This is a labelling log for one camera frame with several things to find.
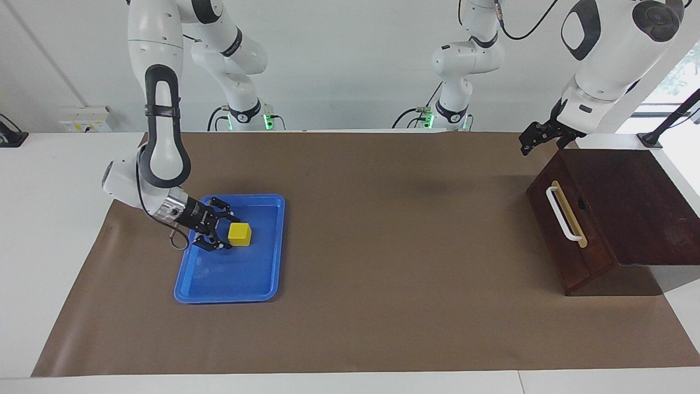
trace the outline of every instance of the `white wall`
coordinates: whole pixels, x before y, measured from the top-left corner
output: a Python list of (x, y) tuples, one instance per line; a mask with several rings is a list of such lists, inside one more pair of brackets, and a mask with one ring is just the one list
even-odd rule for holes
[[(127, 52), (128, 8), (123, 0), (0, 0), (0, 110), (30, 131), (55, 131), (55, 108), (78, 105), (60, 75), (32, 43), (14, 8), (46, 48), (78, 96), (107, 105), (119, 131), (144, 131), (144, 99)], [(507, 60), (497, 72), (474, 76), (476, 130), (523, 130), (544, 121), (575, 71), (559, 38), (575, 0), (563, 0), (525, 41), (502, 39)], [(425, 104), (439, 79), (433, 50), (467, 39), (456, 21), (457, 0), (226, 0), (239, 26), (269, 53), (267, 71), (254, 76), (260, 96), (292, 129), (386, 128), (404, 109)], [(527, 31), (550, 0), (504, 5), (509, 30)], [(622, 124), (668, 70), (700, 39), (700, 4), (691, 6), (674, 48), (606, 119)], [(193, 33), (189, 27), (185, 32)], [(183, 129), (206, 127), (224, 103), (218, 86), (189, 58), (181, 82)], [(40, 106), (40, 111), (31, 109)]]

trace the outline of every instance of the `drawer front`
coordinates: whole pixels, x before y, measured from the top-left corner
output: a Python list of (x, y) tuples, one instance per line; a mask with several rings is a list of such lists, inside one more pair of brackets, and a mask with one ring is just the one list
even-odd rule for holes
[[(550, 191), (553, 185), (558, 189), (558, 199), (554, 204), (551, 203), (553, 198), (547, 196), (548, 193), (555, 194)], [(585, 197), (576, 188), (558, 156), (530, 186), (528, 197), (567, 294), (617, 265)], [(557, 210), (564, 223), (557, 218)], [(583, 236), (586, 242), (568, 239), (567, 230), (573, 233), (569, 236)]]

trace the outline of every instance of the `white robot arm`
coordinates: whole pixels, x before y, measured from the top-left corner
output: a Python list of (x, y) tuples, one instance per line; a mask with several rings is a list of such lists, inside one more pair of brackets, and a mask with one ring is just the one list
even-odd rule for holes
[(681, 0), (580, 0), (561, 28), (569, 52), (581, 61), (550, 119), (520, 136), (523, 155), (560, 137), (564, 148), (593, 133), (617, 101), (634, 88), (673, 43), (683, 21)]
[[(189, 197), (180, 187), (191, 170), (180, 136), (182, 23), (195, 24), (203, 40), (197, 43), (195, 53), (201, 48), (206, 60), (203, 64), (225, 87), (229, 101), (244, 111), (258, 101), (253, 102), (252, 84), (246, 85), (248, 81), (239, 76), (247, 78), (245, 74), (262, 72), (267, 56), (259, 44), (226, 17), (221, 0), (131, 0), (127, 3), (130, 4), (129, 55), (134, 75), (146, 96), (148, 141), (135, 155), (110, 163), (102, 187), (117, 200), (143, 209), (151, 219), (174, 231), (173, 225), (177, 224), (195, 230), (198, 233), (196, 246), (210, 251), (231, 248), (216, 233), (220, 219), (239, 221), (231, 215), (228, 205), (217, 199), (205, 205)], [(234, 85), (226, 80), (226, 73), (223, 76), (218, 73), (231, 69), (237, 73), (229, 79), (241, 78), (243, 83)]]
[(465, 0), (461, 20), (469, 41), (449, 43), (433, 53), (433, 70), (443, 80), (440, 99), (431, 108), (433, 127), (449, 130), (463, 128), (466, 121), (473, 91), (466, 76), (497, 70), (505, 59), (494, 0)]

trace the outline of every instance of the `white handle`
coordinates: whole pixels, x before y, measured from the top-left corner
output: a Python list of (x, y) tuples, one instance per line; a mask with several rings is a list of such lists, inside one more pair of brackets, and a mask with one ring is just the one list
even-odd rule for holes
[(577, 236), (573, 232), (571, 232), (571, 230), (568, 228), (568, 224), (566, 223), (566, 219), (564, 219), (564, 214), (561, 213), (559, 204), (557, 204), (557, 197), (554, 193), (558, 190), (559, 188), (556, 186), (548, 188), (547, 200), (549, 200), (549, 204), (552, 206), (552, 210), (554, 211), (554, 216), (556, 216), (556, 220), (559, 220), (559, 226), (561, 226), (561, 230), (564, 232), (566, 239), (572, 240), (574, 242), (579, 242), (583, 239), (583, 237)]

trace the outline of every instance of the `drawer handle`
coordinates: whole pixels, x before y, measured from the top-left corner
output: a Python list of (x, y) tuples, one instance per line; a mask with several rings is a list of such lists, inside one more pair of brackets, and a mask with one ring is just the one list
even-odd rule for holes
[(568, 201), (566, 200), (559, 182), (552, 182), (552, 186), (547, 189), (547, 200), (549, 200), (549, 204), (552, 206), (554, 216), (556, 216), (556, 220), (559, 221), (559, 226), (564, 232), (566, 239), (573, 242), (578, 242), (578, 245), (582, 249), (588, 246), (588, 240), (583, 234), (583, 229), (581, 229), (578, 220), (576, 220), (576, 216), (573, 214), (571, 205), (569, 205)]

